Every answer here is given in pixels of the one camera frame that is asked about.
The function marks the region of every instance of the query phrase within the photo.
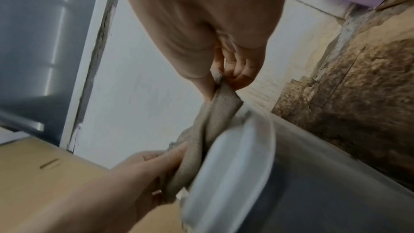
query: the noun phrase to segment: dirty brown surface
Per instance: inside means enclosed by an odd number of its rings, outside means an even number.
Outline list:
[[[272,111],[414,190],[414,3],[357,9],[313,79]]]

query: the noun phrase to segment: hand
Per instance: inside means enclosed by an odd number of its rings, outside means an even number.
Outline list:
[[[207,100],[215,92],[210,68],[230,85],[251,84],[285,0],[129,0],[159,50]]]
[[[17,232],[126,233],[148,212],[166,204],[159,177],[177,168],[187,143],[164,153],[130,156],[99,179],[62,198]]]

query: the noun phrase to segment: container lid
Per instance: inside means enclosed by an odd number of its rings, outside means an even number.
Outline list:
[[[258,199],[272,170],[276,132],[252,110],[213,143],[181,209],[197,233],[233,233]]]

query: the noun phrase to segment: fabric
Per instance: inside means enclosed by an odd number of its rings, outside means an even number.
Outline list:
[[[178,170],[162,178],[162,192],[173,201],[176,194],[189,187],[197,175],[201,164],[214,140],[227,128],[240,109],[243,101],[217,72],[213,72],[217,90],[211,102],[204,102],[195,118],[193,126],[184,130],[176,142],[171,142],[168,150],[188,141],[189,146]]]

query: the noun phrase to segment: person's left hand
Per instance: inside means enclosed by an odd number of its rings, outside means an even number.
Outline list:
[[[166,204],[159,177],[176,169],[186,143],[165,153],[130,156],[106,175],[48,206],[18,232],[128,232],[148,212]]]

